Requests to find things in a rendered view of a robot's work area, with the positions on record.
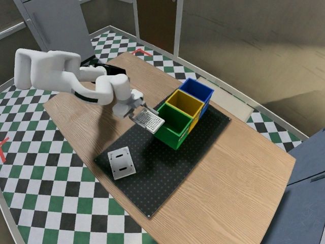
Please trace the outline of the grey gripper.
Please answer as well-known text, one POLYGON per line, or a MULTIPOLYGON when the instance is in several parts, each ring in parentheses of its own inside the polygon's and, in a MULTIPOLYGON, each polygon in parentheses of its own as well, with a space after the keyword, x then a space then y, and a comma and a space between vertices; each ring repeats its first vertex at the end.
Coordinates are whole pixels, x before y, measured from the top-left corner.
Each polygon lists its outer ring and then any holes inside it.
MULTIPOLYGON (((140 91, 136 90, 136 89, 133 89, 132 91, 132 98, 135 100, 139 97, 142 97, 142 101, 144 100, 144 97, 143 97, 143 93, 141 93, 140 91)), ((146 102, 143 101, 143 103, 141 104, 142 107, 146 107, 148 108, 149 110, 151 110, 152 113, 154 113, 155 115, 159 115, 159 112, 157 112, 156 110, 152 109, 151 107, 147 106, 146 105, 146 102)), ((116 116, 118 116, 120 119, 124 119, 126 118, 128 115, 129 115, 129 118, 134 121, 135 123, 137 123, 140 127, 142 127, 144 130, 147 128, 146 125, 144 125, 143 123, 141 122, 138 122, 137 120, 135 120, 133 118, 133 116, 135 115, 133 112, 135 111, 135 109, 133 109, 130 106, 126 105, 126 104, 120 104, 119 102, 113 106, 113 112, 116 116)))

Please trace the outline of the yellow bin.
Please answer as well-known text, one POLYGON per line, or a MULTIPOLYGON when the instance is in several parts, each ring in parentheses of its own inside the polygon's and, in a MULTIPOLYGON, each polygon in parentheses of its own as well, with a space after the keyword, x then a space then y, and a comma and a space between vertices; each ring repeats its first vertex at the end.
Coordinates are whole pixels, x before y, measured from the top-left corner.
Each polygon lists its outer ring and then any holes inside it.
POLYGON ((193 118, 188 134, 198 122, 202 107, 205 104, 179 89, 177 89, 165 103, 193 118))

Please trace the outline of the green open-top bin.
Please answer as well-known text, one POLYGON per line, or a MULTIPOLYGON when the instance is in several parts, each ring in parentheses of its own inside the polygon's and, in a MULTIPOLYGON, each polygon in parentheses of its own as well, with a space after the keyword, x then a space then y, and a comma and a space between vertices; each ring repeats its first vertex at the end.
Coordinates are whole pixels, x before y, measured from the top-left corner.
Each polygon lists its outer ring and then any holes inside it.
POLYGON ((174 150, 177 150, 186 138, 193 118, 167 103, 164 103, 157 112, 159 112, 158 116, 165 120, 165 122, 152 135, 174 150))

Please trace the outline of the blue bin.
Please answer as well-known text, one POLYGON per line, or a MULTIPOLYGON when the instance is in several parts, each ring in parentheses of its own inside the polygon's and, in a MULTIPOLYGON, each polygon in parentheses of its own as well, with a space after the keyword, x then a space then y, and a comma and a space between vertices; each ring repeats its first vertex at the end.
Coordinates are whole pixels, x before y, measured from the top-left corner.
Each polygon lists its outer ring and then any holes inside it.
POLYGON ((199 116, 200 119, 208 107, 214 90, 191 78, 188 78, 178 89, 205 103, 199 116))

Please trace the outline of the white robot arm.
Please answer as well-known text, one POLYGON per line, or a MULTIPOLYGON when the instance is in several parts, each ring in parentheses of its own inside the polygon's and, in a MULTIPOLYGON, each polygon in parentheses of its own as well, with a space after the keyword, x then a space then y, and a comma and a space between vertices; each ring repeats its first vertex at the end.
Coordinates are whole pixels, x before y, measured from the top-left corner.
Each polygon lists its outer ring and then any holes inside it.
POLYGON ((115 91, 120 104, 133 109, 142 103, 142 97, 132 98, 129 78, 125 74, 107 75, 104 67, 80 67, 81 56, 76 53, 51 50, 46 52, 20 48, 15 55, 14 82, 17 89, 32 86, 40 90, 71 93, 79 100, 93 105, 107 105, 115 91), (80 82, 96 82, 96 91, 80 82))

